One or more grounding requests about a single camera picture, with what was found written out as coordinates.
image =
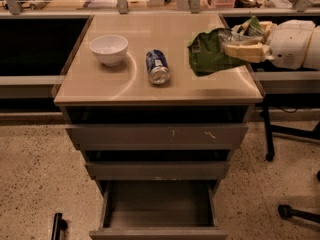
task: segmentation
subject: terrazzo floor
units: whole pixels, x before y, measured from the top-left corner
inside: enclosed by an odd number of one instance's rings
[[[312,129],[316,122],[288,122]],[[0,239],[51,239],[53,216],[68,223],[66,240],[97,230],[103,198],[63,124],[0,122]],[[283,220],[279,204],[320,214],[320,143],[277,135],[275,158],[265,161],[261,122],[249,123],[226,178],[215,194],[219,228],[228,240],[318,240],[320,226]]]

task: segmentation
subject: can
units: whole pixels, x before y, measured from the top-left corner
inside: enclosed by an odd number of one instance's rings
[[[146,56],[149,81],[153,84],[163,84],[170,78],[168,64],[164,54],[159,50],[151,50]]]

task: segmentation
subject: beige countertop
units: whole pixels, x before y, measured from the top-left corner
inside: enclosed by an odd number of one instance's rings
[[[55,98],[57,105],[239,104],[262,100],[246,67],[196,77],[187,44],[199,32],[221,27],[217,14],[136,13],[95,15]],[[129,41],[118,66],[100,64],[89,49],[94,38],[117,34]],[[171,79],[154,86],[145,56],[157,48],[166,56]]]

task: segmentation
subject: gray cabinet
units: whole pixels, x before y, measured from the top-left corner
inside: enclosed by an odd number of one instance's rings
[[[94,16],[55,98],[105,197],[92,239],[226,238],[214,216],[214,193],[263,94],[246,67],[193,74],[188,40],[221,26],[216,13]],[[104,33],[129,41],[118,70],[89,50]],[[150,47],[166,54],[172,74],[163,86],[148,81]]]

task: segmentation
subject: white bowl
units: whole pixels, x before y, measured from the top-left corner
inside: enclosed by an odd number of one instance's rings
[[[128,40],[123,36],[100,36],[90,43],[90,50],[96,58],[107,66],[119,64],[126,56]]]

